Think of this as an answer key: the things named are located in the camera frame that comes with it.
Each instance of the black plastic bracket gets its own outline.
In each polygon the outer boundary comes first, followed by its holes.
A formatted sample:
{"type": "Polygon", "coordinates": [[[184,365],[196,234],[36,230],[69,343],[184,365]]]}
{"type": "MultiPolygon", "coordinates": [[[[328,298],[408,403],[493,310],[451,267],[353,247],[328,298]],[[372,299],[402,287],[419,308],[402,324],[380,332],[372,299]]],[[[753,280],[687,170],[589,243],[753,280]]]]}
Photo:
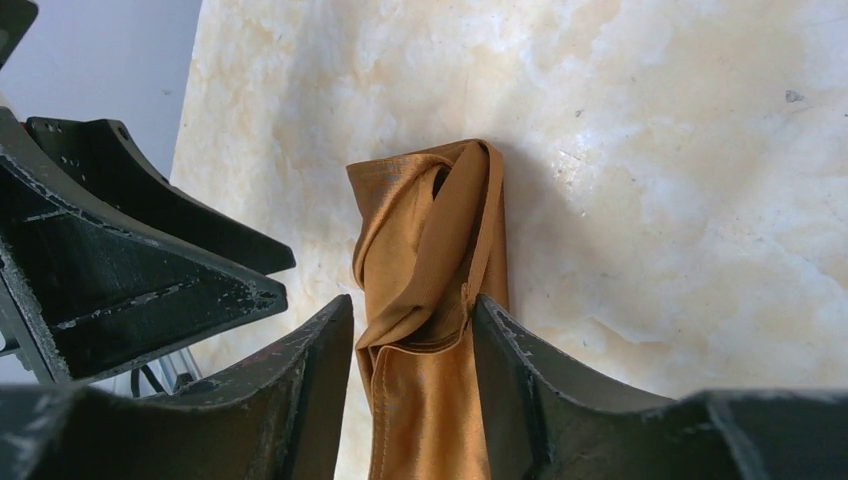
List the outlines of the black plastic bracket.
{"type": "Polygon", "coordinates": [[[0,108],[0,331],[39,381],[106,378],[286,309],[264,273],[291,250],[170,187],[120,122],[29,124],[52,158],[0,108]]]}
{"type": "Polygon", "coordinates": [[[331,480],[353,346],[340,296],[174,396],[0,387],[0,478],[331,480]]]}
{"type": "Polygon", "coordinates": [[[672,401],[581,364],[485,296],[473,332],[493,480],[848,478],[846,392],[672,401]]]}

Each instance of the golden satin fabric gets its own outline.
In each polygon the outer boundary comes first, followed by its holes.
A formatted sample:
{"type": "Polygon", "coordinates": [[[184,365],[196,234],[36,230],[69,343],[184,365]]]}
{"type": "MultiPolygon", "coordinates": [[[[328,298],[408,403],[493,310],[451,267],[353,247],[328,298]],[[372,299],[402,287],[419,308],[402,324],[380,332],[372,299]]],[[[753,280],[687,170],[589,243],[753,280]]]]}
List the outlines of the golden satin fabric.
{"type": "Polygon", "coordinates": [[[356,345],[372,480],[488,479],[469,315],[508,306],[503,157],[467,140],[348,167],[362,214],[356,345]]]}

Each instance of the marble veining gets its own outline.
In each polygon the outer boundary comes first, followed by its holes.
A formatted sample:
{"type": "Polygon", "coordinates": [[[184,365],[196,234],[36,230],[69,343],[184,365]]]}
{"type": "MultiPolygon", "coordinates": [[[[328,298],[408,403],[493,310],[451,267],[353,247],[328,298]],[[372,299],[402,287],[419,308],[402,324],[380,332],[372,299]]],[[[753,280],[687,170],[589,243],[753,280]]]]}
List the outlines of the marble veining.
{"type": "MultiPolygon", "coordinates": [[[[288,312],[194,354],[226,367],[338,293],[358,335],[344,166],[481,137],[532,331],[665,395],[848,386],[846,132],[846,0],[207,0],[173,182],[299,265],[288,312]]],[[[354,369],[338,478],[369,438],[354,369]]]]}

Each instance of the fabric strap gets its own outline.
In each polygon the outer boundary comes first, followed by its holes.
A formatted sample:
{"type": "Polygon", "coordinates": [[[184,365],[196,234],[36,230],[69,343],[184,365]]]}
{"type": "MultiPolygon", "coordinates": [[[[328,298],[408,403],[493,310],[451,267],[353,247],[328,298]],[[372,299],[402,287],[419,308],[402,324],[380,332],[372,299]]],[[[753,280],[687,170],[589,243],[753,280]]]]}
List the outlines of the fabric strap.
{"type": "Polygon", "coordinates": [[[469,316],[479,293],[508,308],[503,157],[466,140],[348,175],[363,219],[370,478],[488,479],[469,316]]]}

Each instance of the fabric fold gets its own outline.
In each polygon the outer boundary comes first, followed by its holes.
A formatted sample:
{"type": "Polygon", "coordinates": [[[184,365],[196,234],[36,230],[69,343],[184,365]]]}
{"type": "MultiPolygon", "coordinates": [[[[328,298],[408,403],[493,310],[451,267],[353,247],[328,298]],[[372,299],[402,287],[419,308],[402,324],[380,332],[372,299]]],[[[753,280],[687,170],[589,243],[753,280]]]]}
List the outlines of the fabric fold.
{"type": "Polygon", "coordinates": [[[489,478],[468,320],[479,293],[508,307],[503,174],[482,140],[348,167],[373,480],[489,478]]]}

